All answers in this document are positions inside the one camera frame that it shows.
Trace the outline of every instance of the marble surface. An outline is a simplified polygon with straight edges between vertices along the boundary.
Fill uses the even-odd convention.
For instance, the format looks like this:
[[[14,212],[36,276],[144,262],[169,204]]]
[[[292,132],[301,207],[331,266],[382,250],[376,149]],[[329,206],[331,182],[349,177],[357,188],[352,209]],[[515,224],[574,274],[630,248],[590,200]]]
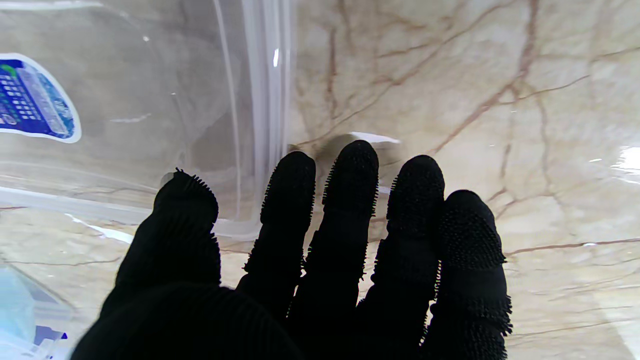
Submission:
[[[297,4],[289,143],[316,159],[320,184],[342,144],[375,140],[382,193],[367,272],[385,236],[386,188],[403,161],[429,154],[447,193],[474,190],[497,217],[510,358],[640,358],[640,3]],[[0,210],[1,259],[76,310],[72,338],[127,250],[105,229],[135,226]],[[251,243],[221,247],[233,286]],[[365,276],[360,294],[370,285]]]

